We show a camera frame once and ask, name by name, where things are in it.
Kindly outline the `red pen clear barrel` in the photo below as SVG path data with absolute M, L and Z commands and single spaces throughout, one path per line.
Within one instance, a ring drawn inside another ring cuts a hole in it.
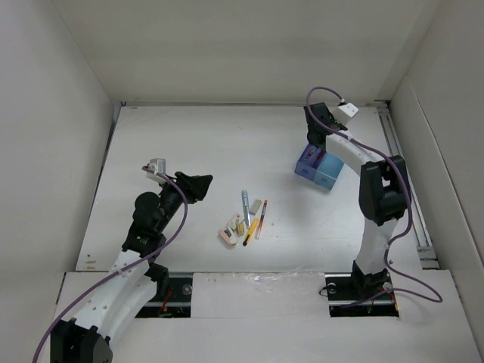
M 262 205 L 262 212 L 261 212 L 259 224 L 258 224 L 258 227 L 256 229 L 256 239 L 260 238 L 260 234 L 261 234 L 261 231 L 262 231 L 262 226 L 263 226 L 263 222 L 264 222 L 264 219 L 265 219 L 267 206 L 268 206 L 268 200 L 264 200 L 264 203 Z

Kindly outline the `red pen thin slanted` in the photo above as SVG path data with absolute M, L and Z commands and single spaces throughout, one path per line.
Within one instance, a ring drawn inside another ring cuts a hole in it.
M 315 152 L 315 149 L 313 147 L 309 148 L 305 155 L 305 160 L 309 160 L 314 152 Z

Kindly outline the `red pen white cap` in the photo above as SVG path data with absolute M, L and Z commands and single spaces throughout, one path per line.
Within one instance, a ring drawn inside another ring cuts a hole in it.
M 320 151 L 316 157 L 316 160 L 313 164 L 314 167 L 317 167 L 319 165 L 319 163 L 321 162 L 321 159 L 323 158 L 323 156 L 325 155 L 325 152 L 324 151 Z

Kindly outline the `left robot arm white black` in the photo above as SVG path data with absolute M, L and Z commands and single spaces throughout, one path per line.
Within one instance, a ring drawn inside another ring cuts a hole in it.
M 161 190 L 135 200 L 132 224 L 110 274 L 82 295 L 85 305 L 69 320 L 61 313 L 49 329 L 52 362 L 111 362 L 112 345 L 150 300 L 169 289 L 169 271 L 156 263 L 170 244 L 164 229 L 178 209 L 202 201 L 211 175 L 151 174 Z

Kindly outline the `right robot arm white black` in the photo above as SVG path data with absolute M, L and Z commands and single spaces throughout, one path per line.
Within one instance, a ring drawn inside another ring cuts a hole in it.
M 360 250 L 352 264 L 349 298 L 368 299 L 389 283 L 388 255 L 393 232 L 411 214 L 405 160 L 362 144 L 325 103 L 304 106 L 310 145 L 342 160 L 359 177 L 358 205 L 365 218 Z

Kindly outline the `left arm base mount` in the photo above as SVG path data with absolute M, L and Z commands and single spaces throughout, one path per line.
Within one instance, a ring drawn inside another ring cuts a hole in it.
M 147 302 L 137 318 L 190 318 L 193 292 L 192 275 L 169 277 L 168 287 Z

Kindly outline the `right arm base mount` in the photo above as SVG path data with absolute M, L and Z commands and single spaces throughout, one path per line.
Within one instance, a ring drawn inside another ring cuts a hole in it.
M 387 270 L 369 276 L 356 273 L 327 273 L 319 293 L 328 301 L 332 318 L 399 317 L 396 298 L 386 292 L 391 287 Z

